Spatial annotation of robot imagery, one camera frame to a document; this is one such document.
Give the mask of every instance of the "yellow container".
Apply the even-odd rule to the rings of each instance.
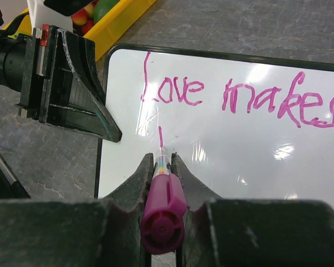
[[[95,42],[95,60],[109,48],[156,2],[156,0],[120,0],[97,24],[84,35]],[[19,33],[31,34],[30,17],[22,21]]]

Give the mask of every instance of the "gray marble surface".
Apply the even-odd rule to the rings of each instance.
[[[334,63],[334,1],[157,0],[119,42]],[[94,194],[97,138],[18,116],[0,86],[0,152],[37,199]]]

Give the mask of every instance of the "white plastic part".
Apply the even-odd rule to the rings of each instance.
[[[44,0],[27,0],[32,29],[42,28],[42,24],[47,24],[72,32],[72,19],[46,7],[43,1]]]

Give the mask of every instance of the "pink line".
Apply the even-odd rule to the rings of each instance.
[[[145,74],[145,88],[144,88],[144,93],[141,96],[141,100],[145,101],[144,97],[147,91],[147,85],[148,85],[148,80],[147,80],[147,61],[149,60],[151,52],[147,52],[147,55],[145,57],[145,61],[144,61],[144,74]]]
[[[160,134],[160,147],[163,147],[163,136],[162,136],[161,126],[158,126],[158,133]]]

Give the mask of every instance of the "pink marker cap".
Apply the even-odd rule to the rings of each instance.
[[[182,184],[176,175],[161,174],[153,178],[140,229],[148,253],[168,253],[182,244],[186,209]]]

